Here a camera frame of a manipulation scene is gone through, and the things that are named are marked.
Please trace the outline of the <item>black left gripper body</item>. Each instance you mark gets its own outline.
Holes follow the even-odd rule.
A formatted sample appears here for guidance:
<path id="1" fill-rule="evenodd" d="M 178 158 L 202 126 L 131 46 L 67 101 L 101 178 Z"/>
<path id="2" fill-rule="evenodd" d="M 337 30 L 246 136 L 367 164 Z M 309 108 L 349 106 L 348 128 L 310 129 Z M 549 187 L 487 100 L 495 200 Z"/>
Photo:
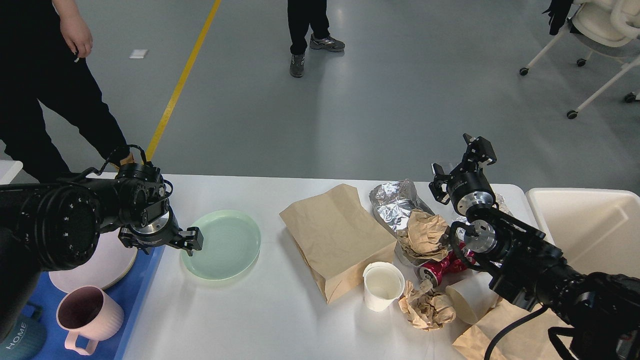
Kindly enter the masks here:
<path id="1" fill-rule="evenodd" d="M 156 219 L 152 223 L 142 228 L 133 226 L 122 227 L 119 230 L 131 230 L 137 233 L 137 236 L 149 248 L 158 248 L 160 246 L 169 246 L 169 240 L 179 229 L 178 221 L 173 210 L 169 210 L 166 214 Z"/>

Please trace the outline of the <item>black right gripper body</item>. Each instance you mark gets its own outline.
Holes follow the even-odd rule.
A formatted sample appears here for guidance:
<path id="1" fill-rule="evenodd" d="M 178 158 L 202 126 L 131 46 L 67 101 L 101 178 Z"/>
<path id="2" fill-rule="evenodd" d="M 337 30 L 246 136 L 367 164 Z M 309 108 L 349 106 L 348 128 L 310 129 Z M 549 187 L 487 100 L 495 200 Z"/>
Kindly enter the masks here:
<path id="1" fill-rule="evenodd" d="M 450 175 L 446 191 L 458 215 L 466 216 L 476 205 L 493 207 L 496 203 L 494 191 L 483 171 L 452 171 Z"/>

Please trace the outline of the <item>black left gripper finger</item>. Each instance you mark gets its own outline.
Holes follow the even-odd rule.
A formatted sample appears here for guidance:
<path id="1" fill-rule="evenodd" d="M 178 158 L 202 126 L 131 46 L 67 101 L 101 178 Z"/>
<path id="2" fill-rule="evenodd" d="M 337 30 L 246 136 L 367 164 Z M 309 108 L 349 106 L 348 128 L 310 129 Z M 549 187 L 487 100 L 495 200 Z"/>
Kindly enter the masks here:
<path id="1" fill-rule="evenodd" d="M 193 256 L 194 252 L 202 250 L 204 237 L 198 227 L 188 227 L 186 230 L 178 228 L 167 243 L 175 249 L 182 249 L 187 256 Z"/>
<path id="2" fill-rule="evenodd" d="M 119 230 L 118 238 L 126 248 L 136 248 L 146 255 L 150 255 L 150 252 L 147 250 L 149 246 L 147 246 L 140 239 L 138 234 L 134 233 L 132 230 Z"/>

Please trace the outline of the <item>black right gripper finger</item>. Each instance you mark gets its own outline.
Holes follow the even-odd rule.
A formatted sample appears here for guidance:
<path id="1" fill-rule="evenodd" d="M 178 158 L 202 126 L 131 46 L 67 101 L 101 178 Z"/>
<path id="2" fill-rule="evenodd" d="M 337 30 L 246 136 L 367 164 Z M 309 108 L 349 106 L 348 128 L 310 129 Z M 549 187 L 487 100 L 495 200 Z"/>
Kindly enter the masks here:
<path id="1" fill-rule="evenodd" d="M 467 145 L 462 160 L 457 166 L 460 173 L 476 173 L 493 165 L 498 158 L 490 141 L 482 136 L 474 137 L 468 133 L 462 135 Z"/>
<path id="2" fill-rule="evenodd" d="M 450 194 L 448 193 L 448 183 L 453 179 L 450 173 L 445 173 L 442 166 L 436 162 L 431 164 L 434 178 L 429 183 L 429 189 L 436 202 L 443 205 L 450 203 Z"/>

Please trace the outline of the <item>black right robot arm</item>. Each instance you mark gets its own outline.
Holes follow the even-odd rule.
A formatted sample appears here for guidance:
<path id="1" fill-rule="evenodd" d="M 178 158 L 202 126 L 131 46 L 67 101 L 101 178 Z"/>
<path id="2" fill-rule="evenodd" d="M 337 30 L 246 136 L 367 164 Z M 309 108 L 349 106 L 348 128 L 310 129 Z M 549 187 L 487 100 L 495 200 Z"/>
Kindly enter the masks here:
<path id="1" fill-rule="evenodd" d="M 502 212 L 483 173 L 496 162 L 484 137 L 462 135 L 467 148 L 450 173 L 434 163 L 429 188 L 435 200 L 452 204 L 466 221 L 450 226 L 448 239 L 455 255 L 474 271 L 492 276 L 489 287 L 529 315 L 501 330 L 487 347 L 511 330 L 552 310 L 566 327 L 547 331 L 563 360 L 637 360 L 640 353 L 639 280 L 622 274 L 574 270 L 563 252 L 546 241 L 537 228 Z"/>

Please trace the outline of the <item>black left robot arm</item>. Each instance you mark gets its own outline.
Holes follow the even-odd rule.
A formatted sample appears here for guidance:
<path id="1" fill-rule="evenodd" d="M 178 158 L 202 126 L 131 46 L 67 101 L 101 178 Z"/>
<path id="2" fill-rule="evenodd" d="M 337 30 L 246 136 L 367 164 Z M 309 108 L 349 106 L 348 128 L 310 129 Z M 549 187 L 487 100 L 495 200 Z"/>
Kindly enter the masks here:
<path id="1" fill-rule="evenodd" d="M 5 339 L 41 272 L 69 271 L 118 230 L 126 248 L 170 246 L 192 256 L 202 249 L 198 227 L 183 230 L 170 207 L 170 182 L 141 150 L 141 162 L 121 165 L 115 178 L 90 178 L 89 167 L 51 183 L 8 184 L 0 191 L 1 338 Z"/>

